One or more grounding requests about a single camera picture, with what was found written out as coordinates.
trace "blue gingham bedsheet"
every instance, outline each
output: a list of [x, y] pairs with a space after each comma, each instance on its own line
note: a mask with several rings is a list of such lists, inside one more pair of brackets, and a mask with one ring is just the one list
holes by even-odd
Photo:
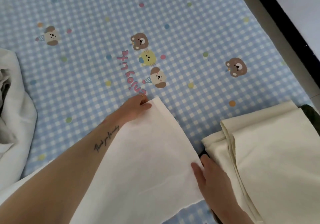
[[[1, 0], [0, 22], [38, 112], [23, 176], [137, 93], [159, 96], [198, 153], [222, 119], [311, 103], [243, 0]], [[200, 202], [167, 223], [214, 220]]]

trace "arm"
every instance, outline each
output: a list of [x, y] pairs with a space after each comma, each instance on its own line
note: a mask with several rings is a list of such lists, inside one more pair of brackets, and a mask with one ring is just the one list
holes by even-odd
[[237, 203], [227, 174], [207, 155], [200, 158], [204, 171], [192, 163], [199, 189], [223, 224], [254, 224]]
[[121, 127], [149, 109], [145, 95], [126, 101], [92, 132], [15, 191], [1, 206], [1, 223], [69, 223]]

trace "orange dot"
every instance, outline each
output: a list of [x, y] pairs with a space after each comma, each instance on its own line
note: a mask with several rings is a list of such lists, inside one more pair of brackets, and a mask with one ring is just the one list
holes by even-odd
[[229, 102], [229, 105], [230, 105], [231, 107], [235, 107], [235, 106], [236, 106], [236, 102], [235, 102], [234, 100], [231, 100], [231, 101]]

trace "forearm tattoo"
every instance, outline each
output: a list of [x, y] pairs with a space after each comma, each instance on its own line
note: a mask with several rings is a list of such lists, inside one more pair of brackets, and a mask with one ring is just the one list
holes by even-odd
[[106, 136], [105, 139], [101, 139], [101, 143], [100, 144], [95, 144], [94, 145], [94, 150], [97, 150], [97, 152], [99, 152], [99, 149], [102, 147], [102, 145], [104, 145], [105, 147], [107, 146], [107, 140], [111, 139], [111, 136], [113, 133], [118, 132], [119, 131], [119, 126], [115, 126], [114, 130], [112, 132], [108, 132], [108, 136]]

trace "crumpled white bedding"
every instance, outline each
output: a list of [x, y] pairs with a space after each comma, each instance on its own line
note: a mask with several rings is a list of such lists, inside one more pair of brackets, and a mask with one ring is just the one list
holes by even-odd
[[[158, 224], [203, 200], [196, 151], [160, 98], [149, 103], [115, 137], [70, 223]], [[1, 191], [0, 204], [33, 175]]]
[[20, 66], [14, 52], [0, 48], [0, 85], [10, 80], [0, 118], [0, 190], [17, 182], [26, 164], [37, 112], [25, 92]]
[[292, 101], [221, 122], [202, 140], [255, 223], [320, 220], [320, 137]]

